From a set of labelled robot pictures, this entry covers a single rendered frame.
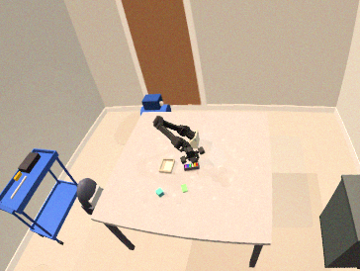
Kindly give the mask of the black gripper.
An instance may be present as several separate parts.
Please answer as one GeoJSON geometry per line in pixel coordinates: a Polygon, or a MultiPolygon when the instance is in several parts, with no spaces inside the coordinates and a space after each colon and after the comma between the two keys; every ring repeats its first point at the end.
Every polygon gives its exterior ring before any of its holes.
{"type": "MultiPolygon", "coordinates": [[[[195,152],[196,154],[198,154],[198,155],[199,155],[199,153],[200,153],[201,155],[205,154],[205,150],[204,150],[204,148],[203,148],[202,146],[198,148],[198,151],[196,150],[196,151],[194,151],[194,152],[195,152]]],[[[199,156],[200,156],[200,155],[199,155],[199,156]]],[[[187,156],[185,157],[185,155],[184,155],[184,156],[180,157],[181,163],[182,163],[182,164],[187,163],[186,159],[188,159],[189,162],[190,162],[190,159],[189,159],[187,156]]]]}

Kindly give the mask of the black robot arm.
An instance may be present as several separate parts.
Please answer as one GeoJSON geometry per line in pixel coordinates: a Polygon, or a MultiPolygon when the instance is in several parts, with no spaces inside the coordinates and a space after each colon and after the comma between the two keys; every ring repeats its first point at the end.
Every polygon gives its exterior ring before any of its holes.
{"type": "Polygon", "coordinates": [[[200,160],[200,156],[196,154],[188,141],[186,141],[183,137],[187,137],[189,140],[194,138],[195,133],[190,130],[190,127],[183,125],[174,125],[165,121],[161,116],[157,115],[152,122],[153,126],[161,131],[166,137],[168,137],[173,144],[173,146],[178,149],[180,152],[184,151],[187,157],[190,159],[192,164],[198,162],[200,160]],[[174,135],[170,130],[176,131],[180,136],[174,135]],[[182,146],[182,147],[181,147],[182,146]],[[181,149],[180,149],[181,147],[181,149]]]}

